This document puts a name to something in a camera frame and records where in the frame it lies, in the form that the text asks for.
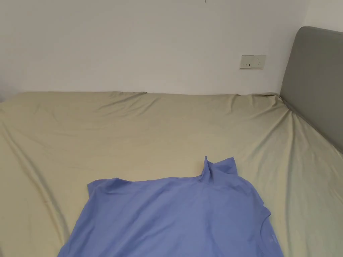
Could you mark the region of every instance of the bed sheet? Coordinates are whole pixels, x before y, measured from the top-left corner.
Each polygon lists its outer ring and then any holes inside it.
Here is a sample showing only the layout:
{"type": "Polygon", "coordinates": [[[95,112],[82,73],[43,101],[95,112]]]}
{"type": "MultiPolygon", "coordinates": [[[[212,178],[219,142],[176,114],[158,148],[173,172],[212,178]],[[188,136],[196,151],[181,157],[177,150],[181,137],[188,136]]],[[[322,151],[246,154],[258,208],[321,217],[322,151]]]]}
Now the bed sheet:
{"type": "Polygon", "coordinates": [[[343,253],[343,155],[278,96],[23,93],[0,103],[0,256],[56,256],[87,184],[234,156],[285,256],[343,253]]]}

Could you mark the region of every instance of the blue t-shirt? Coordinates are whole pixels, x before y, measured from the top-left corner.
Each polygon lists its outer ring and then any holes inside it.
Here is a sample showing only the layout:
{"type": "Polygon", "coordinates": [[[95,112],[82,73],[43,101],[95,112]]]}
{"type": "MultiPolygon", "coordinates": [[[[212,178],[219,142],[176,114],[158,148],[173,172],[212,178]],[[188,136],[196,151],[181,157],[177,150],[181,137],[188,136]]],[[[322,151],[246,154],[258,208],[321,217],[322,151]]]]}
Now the blue t-shirt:
{"type": "Polygon", "coordinates": [[[194,178],[96,180],[58,257],[283,256],[269,210],[233,158],[194,178]]]}

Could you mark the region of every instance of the white wall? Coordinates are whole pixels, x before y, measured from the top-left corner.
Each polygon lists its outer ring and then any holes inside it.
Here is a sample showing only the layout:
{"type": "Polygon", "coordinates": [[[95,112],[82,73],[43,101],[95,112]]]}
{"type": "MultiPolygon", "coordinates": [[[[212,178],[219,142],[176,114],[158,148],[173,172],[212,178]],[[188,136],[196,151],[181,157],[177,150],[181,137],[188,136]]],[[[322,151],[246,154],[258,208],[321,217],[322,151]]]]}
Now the white wall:
{"type": "Polygon", "coordinates": [[[308,0],[1,0],[0,95],[279,92],[308,0]],[[239,70],[266,54],[264,70],[239,70]]]}
{"type": "Polygon", "coordinates": [[[311,0],[305,26],[343,31],[343,0],[311,0]]]}

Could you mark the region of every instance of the headboard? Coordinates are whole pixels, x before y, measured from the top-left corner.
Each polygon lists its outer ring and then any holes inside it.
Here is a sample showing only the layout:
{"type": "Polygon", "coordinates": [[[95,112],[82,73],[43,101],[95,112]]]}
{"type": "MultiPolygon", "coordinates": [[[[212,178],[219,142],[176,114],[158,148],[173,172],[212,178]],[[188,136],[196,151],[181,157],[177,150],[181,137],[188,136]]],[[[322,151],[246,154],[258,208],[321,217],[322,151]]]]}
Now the headboard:
{"type": "Polygon", "coordinates": [[[299,29],[281,98],[340,151],[343,150],[343,33],[299,29]]]}

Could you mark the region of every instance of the outlet plate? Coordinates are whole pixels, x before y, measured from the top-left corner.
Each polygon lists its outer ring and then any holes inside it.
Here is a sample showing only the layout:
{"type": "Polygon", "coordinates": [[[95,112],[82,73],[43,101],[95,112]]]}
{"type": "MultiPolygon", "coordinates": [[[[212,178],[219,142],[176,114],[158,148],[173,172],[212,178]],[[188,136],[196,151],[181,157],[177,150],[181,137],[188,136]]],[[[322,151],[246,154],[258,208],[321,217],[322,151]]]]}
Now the outlet plate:
{"type": "Polygon", "coordinates": [[[266,60],[265,55],[242,55],[240,69],[262,69],[266,60]]]}

